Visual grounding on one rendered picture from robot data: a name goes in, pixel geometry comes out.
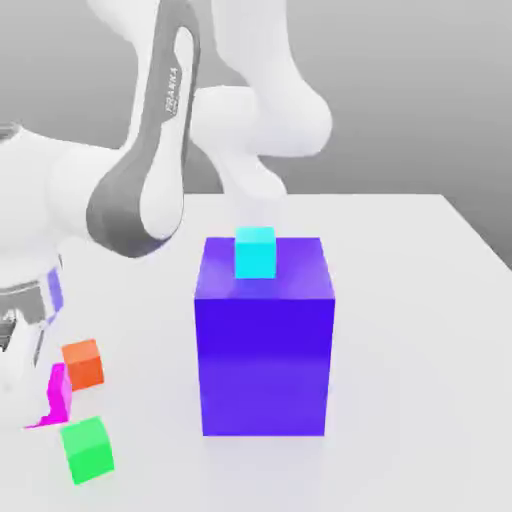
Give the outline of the small green cube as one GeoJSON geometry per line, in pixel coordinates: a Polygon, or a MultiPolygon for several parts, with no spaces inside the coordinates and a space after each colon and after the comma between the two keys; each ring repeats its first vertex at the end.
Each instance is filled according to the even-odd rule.
{"type": "Polygon", "coordinates": [[[114,470],[110,438],[99,416],[65,425],[60,429],[60,437],[75,485],[114,470]]]}

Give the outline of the small orange cube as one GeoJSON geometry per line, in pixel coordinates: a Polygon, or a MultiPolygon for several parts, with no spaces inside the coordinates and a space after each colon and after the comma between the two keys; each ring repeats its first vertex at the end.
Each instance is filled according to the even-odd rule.
{"type": "Polygon", "coordinates": [[[63,345],[61,352],[73,392],[104,383],[102,359],[95,339],[63,345]]]}

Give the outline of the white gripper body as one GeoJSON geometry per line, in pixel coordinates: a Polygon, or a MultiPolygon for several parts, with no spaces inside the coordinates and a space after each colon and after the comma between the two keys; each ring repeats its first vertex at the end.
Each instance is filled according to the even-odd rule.
{"type": "Polygon", "coordinates": [[[45,330],[24,320],[0,320],[0,431],[35,425],[47,413],[51,362],[45,330]]]}

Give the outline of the small magenta cube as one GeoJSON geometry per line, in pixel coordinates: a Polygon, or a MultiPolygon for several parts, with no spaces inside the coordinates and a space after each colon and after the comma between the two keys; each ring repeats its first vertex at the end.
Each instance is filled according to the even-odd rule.
{"type": "Polygon", "coordinates": [[[49,413],[25,429],[66,423],[70,420],[72,404],[72,384],[67,365],[64,362],[52,366],[46,391],[49,413]]]}

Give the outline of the small cyan cube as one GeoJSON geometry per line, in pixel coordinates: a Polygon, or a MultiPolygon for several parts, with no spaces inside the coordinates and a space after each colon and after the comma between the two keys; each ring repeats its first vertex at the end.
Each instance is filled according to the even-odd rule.
{"type": "Polygon", "coordinates": [[[235,277],[274,279],[277,243],[273,227],[241,226],[235,230],[235,277]]]}

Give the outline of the large purple box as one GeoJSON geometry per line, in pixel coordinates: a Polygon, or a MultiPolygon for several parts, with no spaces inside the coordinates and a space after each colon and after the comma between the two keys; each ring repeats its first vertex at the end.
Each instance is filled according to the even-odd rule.
{"type": "Polygon", "coordinates": [[[317,238],[280,238],[273,279],[238,279],[235,242],[205,241],[194,296],[206,436],[325,432],[335,292],[317,238]]]}

